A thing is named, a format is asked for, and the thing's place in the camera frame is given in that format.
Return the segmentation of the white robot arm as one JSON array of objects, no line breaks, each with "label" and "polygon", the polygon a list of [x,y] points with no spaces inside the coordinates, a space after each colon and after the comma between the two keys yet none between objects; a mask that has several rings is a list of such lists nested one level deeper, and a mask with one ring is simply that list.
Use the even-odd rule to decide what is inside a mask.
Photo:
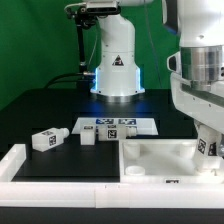
[{"label": "white robot arm", "polygon": [[[224,134],[224,0],[88,0],[87,10],[138,6],[158,1],[161,21],[154,25],[151,54],[170,81],[177,110]],[[144,92],[135,63],[135,27],[120,14],[97,17],[101,59],[91,93],[109,100]]]}]

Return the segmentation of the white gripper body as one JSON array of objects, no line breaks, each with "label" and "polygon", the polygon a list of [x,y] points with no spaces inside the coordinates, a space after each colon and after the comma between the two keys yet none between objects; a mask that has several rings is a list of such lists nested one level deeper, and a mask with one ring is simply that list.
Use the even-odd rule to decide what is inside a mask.
[{"label": "white gripper body", "polygon": [[192,90],[180,75],[170,77],[172,100],[177,110],[224,134],[224,83],[212,85],[212,92]]}]

